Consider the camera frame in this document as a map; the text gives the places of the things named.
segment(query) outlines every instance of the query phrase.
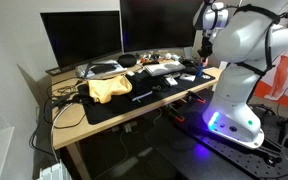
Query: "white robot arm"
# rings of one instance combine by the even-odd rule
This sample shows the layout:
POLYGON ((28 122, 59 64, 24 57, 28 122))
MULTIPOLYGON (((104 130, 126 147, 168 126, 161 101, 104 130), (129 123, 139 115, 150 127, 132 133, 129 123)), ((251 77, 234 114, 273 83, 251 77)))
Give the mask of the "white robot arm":
POLYGON ((215 0, 204 1, 193 18, 196 30, 203 30, 202 47, 197 52, 202 60, 213 53, 212 41, 218 29, 223 29, 228 23, 228 11, 224 4, 215 0))
MULTIPOLYGON (((198 14, 208 16, 214 8, 204 6, 214 7, 213 3, 213 0, 205 1, 200 8, 204 8, 204 12, 198 14)), ((288 29, 276 25, 279 20, 276 14, 287 3, 244 0, 227 26, 216 34, 214 42, 208 43, 216 59, 231 64, 222 72, 213 98, 203 113, 203 120, 210 132, 249 149, 262 145, 264 133, 259 118, 246 102, 257 81, 271 68, 271 60, 288 47, 288 29)), ((208 23, 196 25, 198 19, 194 17, 197 30, 212 29, 208 23)), ((205 36, 204 31, 203 40, 210 37, 205 36)))

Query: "blue light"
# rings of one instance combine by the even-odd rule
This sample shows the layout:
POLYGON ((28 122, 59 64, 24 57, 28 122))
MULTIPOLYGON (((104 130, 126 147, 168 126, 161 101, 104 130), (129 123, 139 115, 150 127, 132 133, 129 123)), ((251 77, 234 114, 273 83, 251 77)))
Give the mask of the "blue light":
POLYGON ((211 120, 208 122, 208 128, 209 128, 211 131, 214 130, 214 128, 215 128, 215 122, 218 121, 219 116, 220 116, 220 113, 214 112, 211 120))

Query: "gray wall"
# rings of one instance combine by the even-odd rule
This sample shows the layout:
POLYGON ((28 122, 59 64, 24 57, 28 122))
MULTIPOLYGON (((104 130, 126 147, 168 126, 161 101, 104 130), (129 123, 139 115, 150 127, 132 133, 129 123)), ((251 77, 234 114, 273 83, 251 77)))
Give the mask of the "gray wall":
POLYGON ((32 179, 39 166, 28 141, 51 84, 44 71, 57 66, 39 13, 117 9, 118 0, 0 0, 0 130, 15 127, 1 179, 32 179))

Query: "yellow cloth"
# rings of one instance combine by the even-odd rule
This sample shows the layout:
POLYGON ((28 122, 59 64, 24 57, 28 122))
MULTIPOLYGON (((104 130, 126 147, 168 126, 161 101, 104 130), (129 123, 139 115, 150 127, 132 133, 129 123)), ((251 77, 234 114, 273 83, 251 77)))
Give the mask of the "yellow cloth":
POLYGON ((106 80, 89 80, 87 83, 90 96, 102 104, 109 102, 112 95, 122 95, 132 90, 132 84, 124 75, 106 80))

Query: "computer monitor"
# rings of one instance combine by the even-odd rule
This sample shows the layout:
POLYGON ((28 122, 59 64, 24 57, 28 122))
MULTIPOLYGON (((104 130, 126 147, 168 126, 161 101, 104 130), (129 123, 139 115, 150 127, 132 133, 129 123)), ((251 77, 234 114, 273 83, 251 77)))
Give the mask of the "computer monitor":
POLYGON ((193 46, 202 0, 120 0, 124 52, 193 46))
POLYGON ((41 17, 62 70, 122 52, 119 11, 51 12, 41 17))

